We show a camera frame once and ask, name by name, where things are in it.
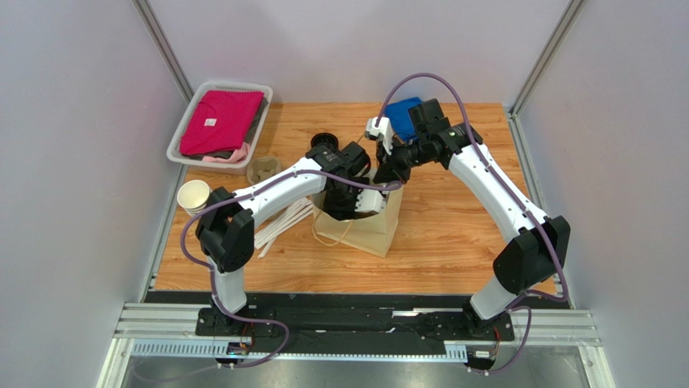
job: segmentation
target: brown paper bag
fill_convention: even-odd
[[[399,207],[402,205],[402,191],[383,192],[387,196],[382,213],[371,217],[351,221],[337,221],[322,212],[323,195],[313,196],[314,201],[314,236],[315,234],[334,240],[326,245],[347,244],[374,255],[385,257],[390,249],[397,230]]]

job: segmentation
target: stack of paper cups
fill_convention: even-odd
[[[205,208],[210,197],[210,186],[202,180],[190,180],[177,192],[177,203],[190,216],[197,215]]]

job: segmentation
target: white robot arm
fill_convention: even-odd
[[[569,224],[562,217],[551,219],[529,201],[507,177],[492,158],[488,147],[473,128],[462,123],[450,126],[440,104],[433,99],[409,110],[417,139],[403,143],[394,137],[390,121],[370,119],[366,136],[377,142],[380,167],[374,182],[394,179],[406,182],[411,169],[427,162],[439,162],[454,176],[461,179],[480,200],[495,221],[507,247],[493,262],[495,275],[476,294],[465,310],[473,315],[476,328],[490,327],[490,322],[527,289],[546,280],[555,273],[552,258],[537,233],[536,225],[526,211],[546,230],[556,249],[558,260],[564,265],[569,242]],[[512,196],[501,186],[495,175],[484,165],[471,144],[467,131],[473,131],[479,142],[478,151],[490,163],[495,173],[504,180],[514,195],[526,206],[522,210]]]
[[[562,217],[548,217],[529,202],[495,163],[480,135],[463,124],[450,127],[436,100],[410,109],[410,115],[418,139],[406,144],[393,138],[389,120],[382,119],[378,125],[374,124],[375,118],[369,120],[366,135],[377,141],[379,163],[373,181],[379,185],[393,181],[406,183],[412,167],[439,162],[460,178],[488,210],[507,246],[493,262],[495,275],[463,306],[468,331],[484,335],[511,302],[556,270],[543,239],[536,232],[536,225],[481,162],[467,137],[467,130],[473,131],[479,142],[479,152],[498,176],[526,205],[534,219],[541,221],[560,265],[564,265],[569,224]],[[204,253],[215,268],[218,297],[230,312],[246,304],[242,268],[252,257],[255,228],[295,200],[322,191],[326,192],[323,211],[336,219],[352,219],[357,213],[377,211],[374,208],[362,210],[366,207],[364,203],[381,204],[379,191],[384,191],[383,186],[367,186],[368,180],[359,176],[369,165],[368,155],[354,142],[342,151],[318,145],[294,166],[263,183],[231,194],[223,188],[213,191],[209,205],[233,196],[250,195],[204,215],[196,232]],[[351,185],[353,180],[358,188]]]

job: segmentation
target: white plastic basket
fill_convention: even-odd
[[[194,160],[187,158],[180,153],[180,143],[182,141],[182,136],[187,132],[187,127],[189,121],[192,119],[194,111],[197,109],[199,100],[205,95],[206,91],[262,91],[268,104],[265,106],[263,113],[260,116],[260,121],[254,137],[252,138],[251,144],[249,145],[249,153],[247,157],[242,161],[235,164],[227,163],[215,163],[215,162],[202,162],[201,160]],[[208,81],[204,82],[197,92],[194,94],[192,102],[189,103],[187,111],[182,117],[182,121],[177,126],[175,131],[175,136],[172,137],[170,145],[167,147],[167,158],[172,162],[179,162],[182,164],[187,164],[198,170],[207,171],[218,171],[224,172],[226,174],[234,175],[244,175],[247,173],[247,166],[254,156],[254,151],[256,150],[256,145],[258,144],[260,134],[263,131],[263,124],[265,123],[265,118],[268,116],[268,109],[270,108],[270,103],[273,100],[273,89],[270,86],[258,85],[256,83],[242,83],[242,82],[231,82],[231,81]]]

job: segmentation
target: folded clothing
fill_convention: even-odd
[[[249,143],[244,142],[238,150],[226,152],[214,152],[207,154],[201,160],[203,162],[234,164],[243,161],[249,155]]]
[[[247,131],[247,134],[244,135],[244,142],[238,150],[209,152],[207,154],[198,155],[186,155],[187,158],[201,160],[203,162],[219,162],[230,164],[243,161],[249,153],[249,149],[251,148],[249,143],[251,143],[254,139],[254,135],[256,134],[256,130],[258,129],[258,124],[260,123],[260,117],[263,114],[263,110],[267,106],[268,100],[264,97],[260,102],[260,106],[256,111],[256,114],[254,115],[254,120],[252,120],[252,126]]]
[[[207,91],[180,142],[182,155],[238,150],[256,116],[262,91]]]

